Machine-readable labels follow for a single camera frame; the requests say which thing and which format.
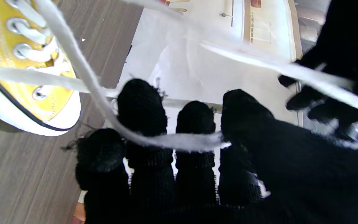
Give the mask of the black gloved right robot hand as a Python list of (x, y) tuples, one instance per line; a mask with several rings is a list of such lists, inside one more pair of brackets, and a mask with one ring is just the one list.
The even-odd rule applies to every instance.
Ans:
[(213, 152), (144, 147), (110, 128), (76, 141), (86, 224), (358, 224), (358, 149), (274, 118), (241, 89), (223, 95)]

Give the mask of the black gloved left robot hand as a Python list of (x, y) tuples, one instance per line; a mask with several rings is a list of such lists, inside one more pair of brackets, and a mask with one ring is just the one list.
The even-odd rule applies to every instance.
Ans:
[[(332, 0), (316, 44), (295, 63), (310, 69), (325, 64), (322, 72), (354, 81), (352, 91), (358, 95), (358, 0)], [(328, 124), (337, 119), (337, 137), (358, 140), (358, 109), (307, 85), (287, 102), (288, 110), (305, 108), (311, 120)]]

